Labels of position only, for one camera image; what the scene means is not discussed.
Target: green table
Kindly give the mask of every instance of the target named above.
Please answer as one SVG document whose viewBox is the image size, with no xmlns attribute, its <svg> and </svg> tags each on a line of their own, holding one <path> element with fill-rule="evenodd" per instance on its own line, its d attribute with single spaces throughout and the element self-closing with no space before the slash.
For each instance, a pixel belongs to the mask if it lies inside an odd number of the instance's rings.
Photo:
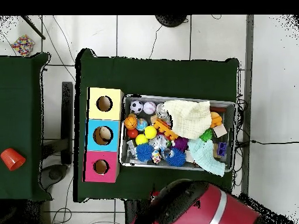
<svg viewBox="0 0 299 224">
<path fill-rule="evenodd" d="M 0 56 L 0 152 L 14 148 L 26 158 L 9 171 L 0 159 L 0 198 L 49 200 L 39 185 L 41 165 L 41 68 L 47 53 Z"/>
<path fill-rule="evenodd" d="M 160 190 L 176 179 L 205 180 L 230 189 L 232 173 L 224 177 L 205 171 L 120 168 L 116 183 L 82 182 L 87 87 L 121 89 L 125 94 L 182 97 L 236 102 L 237 59 L 216 61 L 168 61 L 95 57 L 83 49 L 76 58 L 74 200 L 85 198 L 149 197 L 155 184 Z"/>
</svg>

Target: soccer ball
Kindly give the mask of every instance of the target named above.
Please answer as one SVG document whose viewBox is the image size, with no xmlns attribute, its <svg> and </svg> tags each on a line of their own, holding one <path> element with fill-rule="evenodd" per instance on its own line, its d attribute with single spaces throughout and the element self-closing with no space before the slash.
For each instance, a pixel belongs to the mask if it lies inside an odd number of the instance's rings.
<svg viewBox="0 0 299 224">
<path fill-rule="evenodd" d="M 132 113 L 138 114 L 143 110 L 143 104 L 139 100 L 132 101 L 130 105 L 130 109 Z"/>
</svg>

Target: towel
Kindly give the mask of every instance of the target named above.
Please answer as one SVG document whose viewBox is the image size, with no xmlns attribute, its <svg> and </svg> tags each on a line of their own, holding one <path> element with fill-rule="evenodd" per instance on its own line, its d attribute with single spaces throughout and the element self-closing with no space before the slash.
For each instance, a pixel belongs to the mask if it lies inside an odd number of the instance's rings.
<svg viewBox="0 0 299 224">
<path fill-rule="evenodd" d="M 214 145 L 212 140 L 208 140 L 207 142 L 202 141 L 200 138 L 197 140 L 189 140 L 188 146 L 191 156 L 199 166 L 205 171 L 223 177 L 225 163 L 214 159 Z"/>
<path fill-rule="evenodd" d="M 212 123 L 210 102 L 170 100 L 164 103 L 172 118 L 172 131 L 180 137 L 197 139 Z"/>
</svg>

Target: yellow ball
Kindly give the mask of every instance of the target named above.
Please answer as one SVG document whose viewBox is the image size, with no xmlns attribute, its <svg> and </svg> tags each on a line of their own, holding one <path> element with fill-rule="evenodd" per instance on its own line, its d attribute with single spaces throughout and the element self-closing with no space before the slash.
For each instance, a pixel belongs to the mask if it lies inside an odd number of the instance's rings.
<svg viewBox="0 0 299 224">
<path fill-rule="evenodd" d="M 139 145 L 139 144 L 145 144 L 148 142 L 148 139 L 145 137 L 145 135 L 143 134 L 139 134 L 136 139 L 136 144 Z"/>
<path fill-rule="evenodd" d="M 148 139 L 152 139 L 156 136 L 157 134 L 157 130 L 155 127 L 153 127 L 152 125 L 146 127 L 144 129 L 144 134 L 145 134 L 145 137 L 148 138 Z"/>
</svg>

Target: red cup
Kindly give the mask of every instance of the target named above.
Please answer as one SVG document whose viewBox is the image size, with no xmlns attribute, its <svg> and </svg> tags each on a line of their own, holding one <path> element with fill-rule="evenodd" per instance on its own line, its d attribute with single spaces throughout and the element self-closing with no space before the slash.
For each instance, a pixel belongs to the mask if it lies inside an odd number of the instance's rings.
<svg viewBox="0 0 299 224">
<path fill-rule="evenodd" d="M 17 151 L 12 148 L 5 149 L 1 153 L 1 159 L 4 161 L 5 165 L 10 171 L 18 169 L 26 161 L 26 159 L 22 155 L 17 153 Z"/>
</svg>

